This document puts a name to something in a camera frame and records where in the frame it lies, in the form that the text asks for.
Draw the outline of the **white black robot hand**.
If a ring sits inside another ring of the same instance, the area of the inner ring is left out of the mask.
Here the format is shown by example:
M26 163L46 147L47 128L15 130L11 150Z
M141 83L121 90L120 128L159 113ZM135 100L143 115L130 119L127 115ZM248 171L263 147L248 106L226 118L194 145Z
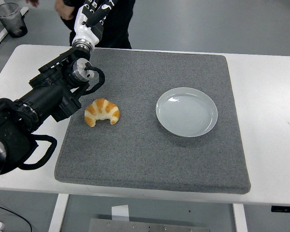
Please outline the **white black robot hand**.
M83 45L88 47L88 50L94 49L102 38L104 21L116 3L116 0L86 0L76 16L76 36L72 45Z

